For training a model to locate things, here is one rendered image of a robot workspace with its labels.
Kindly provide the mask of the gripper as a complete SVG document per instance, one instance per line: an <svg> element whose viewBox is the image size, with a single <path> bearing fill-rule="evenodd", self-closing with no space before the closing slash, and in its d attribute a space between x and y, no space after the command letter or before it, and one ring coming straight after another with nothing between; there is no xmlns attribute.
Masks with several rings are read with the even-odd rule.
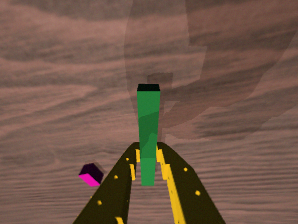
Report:
<svg viewBox="0 0 298 224"><path fill-rule="evenodd" d="M175 224L226 224L195 170L180 155L157 142L156 157L167 180ZM72 224L127 224L137 162L140 144L134 142Z"/></svg>

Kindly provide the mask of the green rod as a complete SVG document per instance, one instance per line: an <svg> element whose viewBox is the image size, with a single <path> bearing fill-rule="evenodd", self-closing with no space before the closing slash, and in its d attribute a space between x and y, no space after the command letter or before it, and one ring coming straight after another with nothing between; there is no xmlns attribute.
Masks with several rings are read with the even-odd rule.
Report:
<svg viewBox="0 0 298 224"><path fill-rule="evenodd" d="M159 104L159 84L138 84L137 105L142 186L154 186Z"/></svg>

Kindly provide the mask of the small magenta block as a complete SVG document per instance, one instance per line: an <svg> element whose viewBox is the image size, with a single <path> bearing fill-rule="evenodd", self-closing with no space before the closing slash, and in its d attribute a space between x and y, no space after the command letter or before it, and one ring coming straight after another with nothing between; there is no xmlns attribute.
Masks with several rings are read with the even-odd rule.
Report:
<svg viewBox="0 0 298 224"><path fill-rule="evenodd" d="M84 165L79 173L79 177L90 186L100 185L103 175L94 163Z"/></svg>

